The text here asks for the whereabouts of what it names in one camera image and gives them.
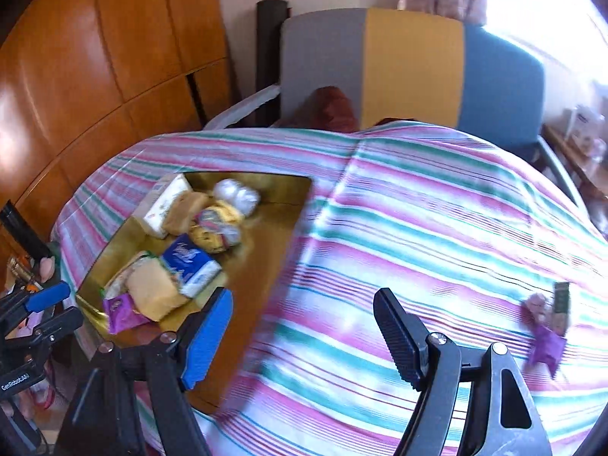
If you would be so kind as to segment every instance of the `golden tray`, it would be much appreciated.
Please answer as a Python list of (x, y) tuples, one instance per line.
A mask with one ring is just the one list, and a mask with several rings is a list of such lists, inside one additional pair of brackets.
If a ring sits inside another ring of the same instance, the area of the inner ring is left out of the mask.
[(232, 319), (207, 377), (188, 394), (194, 408), (212, 414), (224, 399), (226, 388), (270, 297), (312, 180), (266, 173), (192, 172), (184, 173), (184, 176), (197, 192), (208, 192), (220, 180), (233, 178), (260, 193), (259, 206), (241, 224), (241, 244), (214, 255), (222, 272), (194, 299), (159, 323), (110, 335), (100, 289), (134, 254), (149, 250), (160, 255), (174, 240), (170, 235), (164, 240), (148, 236), (139, 223), (129, 217), (90, 269), (78, 289), (76, 300), (104, 339), (112, 340), (120, 347), (130, 347), (147, 344), (162, 331), (176, 331), (187, 315), (205, 305), (216, 286), (230, 289), (234, 301)]

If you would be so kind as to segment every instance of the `white metal armrest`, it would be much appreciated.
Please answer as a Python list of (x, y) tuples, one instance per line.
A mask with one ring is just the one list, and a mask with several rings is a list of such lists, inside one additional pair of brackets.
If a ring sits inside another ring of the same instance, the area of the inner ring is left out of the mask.
[(273, 84), (261, 91), (257, 91), (255, 94), (251, 94), (251, 96), (245, 98), (240, 103), (236, 103), (226, 111), (222, 111), (215, 118), (212, 118), (205, 127), (203, 127), (203, 130), (225, 129), (230, 125), (235, 124), (237, 121), (242, 120), (247, 115), (250, 115), (264, 103), (273, 100), (279, 94), (281, 94), (281, 86), (278, 84)]
[(540, 155), (544, 159), (546, 165), (557, 178), (557, 186), (564, 192), (568, 198), (576, 204), (576, 206), (585, 214), (585, 217), (589, 217), (589, 213), (587, 212), (587, 207), (583, 202), (583, 198), (581, 197), (576, 185), (570, 178), (570, 175), (565, 170), (561, 161), (557, 158), (555, 153), (549, 147), (549, 144), (546, 143), (545, 139), (543, 139), (540, 135), (538, 138), (538, 143), (540, 147)]

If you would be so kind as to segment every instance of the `screw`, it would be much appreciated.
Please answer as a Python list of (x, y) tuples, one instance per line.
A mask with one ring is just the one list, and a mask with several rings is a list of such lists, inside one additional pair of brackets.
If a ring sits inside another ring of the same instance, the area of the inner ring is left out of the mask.
[(174, 343), (176, 339), (177, 334), (175, 334), (173, 331), (168, 331), (160, 335), (160, 342), (165, 343), (166, 345)]
[(443, 334), (442, 332), (432, 332), (431, 334), (429, 334), (429, 340), (431, 341), (431, 343), (433, 343), (435, 346), (441, 346), (444, 345), (448, 342), (448, 337)]
[(497, 355), (506, 355), (509, 351), (504, 343), (493, 343), (492, 349)]
[(100, 353), (110, 353), (114, 349), (114, 343), (111, 341), (106, 341), (105, 343), (101, 343), (97, 348), (97, 351)]

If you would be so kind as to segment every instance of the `chair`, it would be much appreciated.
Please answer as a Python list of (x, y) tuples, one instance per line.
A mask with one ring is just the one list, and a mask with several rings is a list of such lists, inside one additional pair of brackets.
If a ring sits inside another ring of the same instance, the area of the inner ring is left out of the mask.
[(415, 118), (492, 142), (527, 162), (537, 152), (586, 214), (557, 156), (539, 135), (545, 74), (530, 53), (485, 29), (424, 13), (336, 9), (288, 19), (281, 81), (211, 120), (223, 129), (280, 95), (282, 117), (317, 88), (337, 86), (361, 129), (384, 118)]

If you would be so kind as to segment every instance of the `purple wrapper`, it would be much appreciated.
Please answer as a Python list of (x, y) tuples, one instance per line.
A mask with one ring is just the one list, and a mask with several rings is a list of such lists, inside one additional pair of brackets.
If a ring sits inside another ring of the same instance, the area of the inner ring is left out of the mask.
[(562, 361), (566, 338), (559, 336), (551, 329), (541, 324), (534, 324), (532, 327), (534, 341), (528, 353), (528, 362), (531, 365), (541, 363), (549, 367), (551, 379), (555, 377), (555, 372)]
[(103, 300), (103, 310), (108, 315), (110, 334), (118, 334), (121, 331), (151, 322), (148, 317), (136, 310), (133, 299), (128, 293)]

